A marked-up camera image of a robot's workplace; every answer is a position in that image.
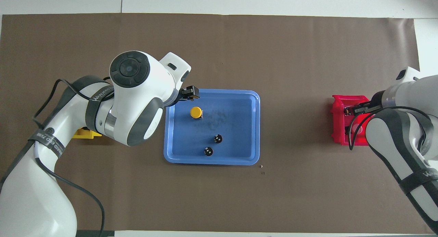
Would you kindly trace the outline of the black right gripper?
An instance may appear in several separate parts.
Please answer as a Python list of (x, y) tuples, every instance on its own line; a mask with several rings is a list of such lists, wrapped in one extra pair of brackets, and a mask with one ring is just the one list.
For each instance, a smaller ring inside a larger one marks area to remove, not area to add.
[(381, 100), (371, 100), (361, 103), (360, 106), (353, 106), (352, 113), (353, 115), (361, 115), (361, 114), (373, 112), (381, 108), (382, 108)]

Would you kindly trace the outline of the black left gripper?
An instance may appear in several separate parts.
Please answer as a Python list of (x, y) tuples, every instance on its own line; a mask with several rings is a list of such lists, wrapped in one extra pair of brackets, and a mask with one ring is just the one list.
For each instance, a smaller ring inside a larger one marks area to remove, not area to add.
[(172, 93), (171, 97), (166, 101), (166, 106), (174, 106), (178, 102), (181, 101), (194, 101), (195, 99), (200, 98), (199, 89), (193, 85), (188, 86), (186, 88), (181, 88), (180, 90), (176, 90)]

